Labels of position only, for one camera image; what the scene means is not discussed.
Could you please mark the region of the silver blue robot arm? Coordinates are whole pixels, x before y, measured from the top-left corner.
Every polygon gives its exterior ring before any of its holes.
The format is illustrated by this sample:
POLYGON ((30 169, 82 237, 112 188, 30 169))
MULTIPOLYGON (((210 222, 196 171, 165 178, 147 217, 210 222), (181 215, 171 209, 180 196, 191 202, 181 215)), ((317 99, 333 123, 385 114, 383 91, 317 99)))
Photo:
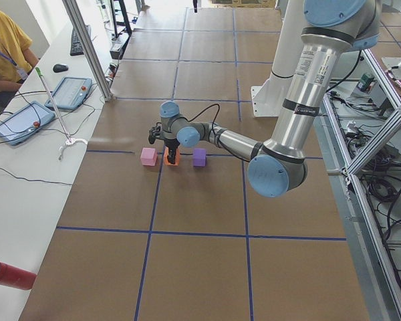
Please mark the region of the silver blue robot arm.
POLYGON ((149 141, 162 140, 168 162, 179 146, 207 141, 248 162, 248 179, 264 197, 278 197, 307 176, 303 146, 331 76, 343 53, 375 46, 380 1, 290 1, 285 11, 278 52, 289 58, 289 86, 271 138, 258 142, 217 125, 195 122, 168 101, 160 107, 160 121, 149 141))

